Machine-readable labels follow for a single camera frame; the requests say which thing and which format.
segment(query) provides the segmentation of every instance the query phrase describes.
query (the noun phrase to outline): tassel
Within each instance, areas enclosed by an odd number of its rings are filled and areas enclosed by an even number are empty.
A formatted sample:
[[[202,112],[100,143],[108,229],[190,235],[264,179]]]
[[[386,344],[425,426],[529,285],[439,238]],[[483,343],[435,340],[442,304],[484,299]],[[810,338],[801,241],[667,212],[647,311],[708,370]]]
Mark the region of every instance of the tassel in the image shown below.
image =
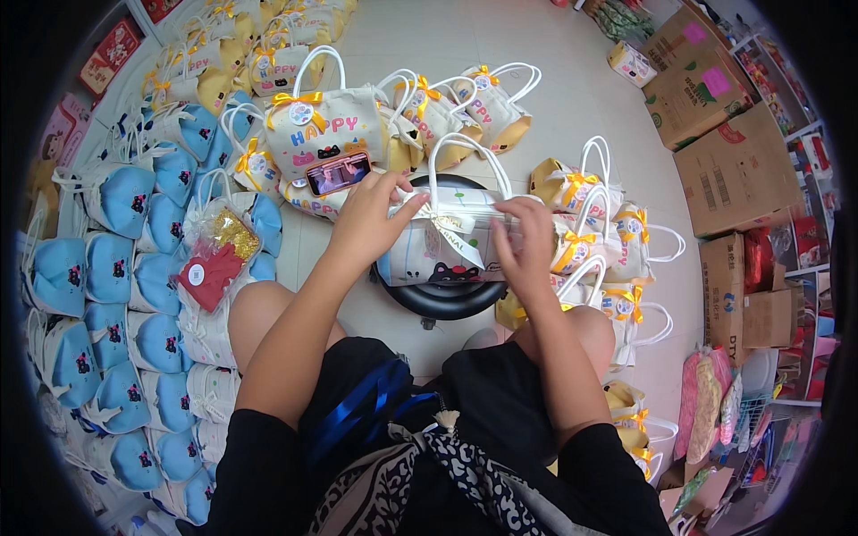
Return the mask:
[[[458,418],[459,412],[456,410],[443,410],[442,412],[435,413],[435,420],[439,425],[446,428],[450,434],[452,434],[453,430],[456,428],[456,419]]]

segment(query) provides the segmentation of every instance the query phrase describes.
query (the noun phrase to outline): round stool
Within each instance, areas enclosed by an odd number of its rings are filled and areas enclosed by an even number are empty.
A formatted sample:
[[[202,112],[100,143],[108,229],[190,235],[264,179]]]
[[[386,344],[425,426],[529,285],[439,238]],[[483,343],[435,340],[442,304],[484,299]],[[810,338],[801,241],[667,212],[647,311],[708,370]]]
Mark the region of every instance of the round stool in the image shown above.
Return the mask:
[[[428,187],[429,176],[412,179],[411,184]],[[485,190],[482,185],[469,178],[449,173],[438,174],[438,186]],[[505,281],[388,286],[378,276],[378,266],[375,262],[370,271],[370,280],[381,283],[384,290],[399,305],[422,316],[424,329],[432,329],[436,320],[459,320],[473,316],[491,307],[506,291]]]

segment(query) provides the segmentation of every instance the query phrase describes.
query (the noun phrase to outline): hand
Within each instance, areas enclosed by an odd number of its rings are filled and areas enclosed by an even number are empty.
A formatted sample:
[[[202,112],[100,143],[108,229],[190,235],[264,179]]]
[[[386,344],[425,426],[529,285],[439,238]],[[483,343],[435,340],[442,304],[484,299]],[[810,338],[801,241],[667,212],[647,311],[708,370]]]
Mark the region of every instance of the hand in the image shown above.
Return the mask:
[[[407,192],[414,191],[405,174],[367,173],[350,189],[340,210],[325,255],[353,270],[354,277],[390,249],[411,218],[429,201],[429,194],[414,196],[388,219],[390,202],[399,201],[397,185]]]
[[[515,197],[495,203],[494,207],[518,218],[522,232],[522,249],[513,253],[506,228],[500,221],[492,221],[494,247],[506,282],[525,309],[529,304],[553,297],[548,278],[554,255],[551,211],[528,197]]]

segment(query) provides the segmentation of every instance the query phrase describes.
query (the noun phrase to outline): gold sequin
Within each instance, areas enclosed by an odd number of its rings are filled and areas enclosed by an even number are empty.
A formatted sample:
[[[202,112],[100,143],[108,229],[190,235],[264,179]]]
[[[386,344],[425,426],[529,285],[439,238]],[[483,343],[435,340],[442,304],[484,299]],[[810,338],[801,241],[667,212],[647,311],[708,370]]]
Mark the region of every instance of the gold sequin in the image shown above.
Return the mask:
[[[229,208],[223,208],[214,218],[212,236],[220,247],[227,242],[234,245],[235,255],[245,262],[259,249],[259,237]]]

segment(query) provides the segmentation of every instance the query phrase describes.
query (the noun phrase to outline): phone screen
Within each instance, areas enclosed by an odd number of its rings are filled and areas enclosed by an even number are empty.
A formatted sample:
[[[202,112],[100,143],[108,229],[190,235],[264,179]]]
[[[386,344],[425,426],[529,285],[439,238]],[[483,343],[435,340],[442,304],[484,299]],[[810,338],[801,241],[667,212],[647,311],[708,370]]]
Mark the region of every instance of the phone screen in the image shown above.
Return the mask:
[[[307,169],[307,182],[316,196],[357,184],[372,171],[367,153],[352,153]]]

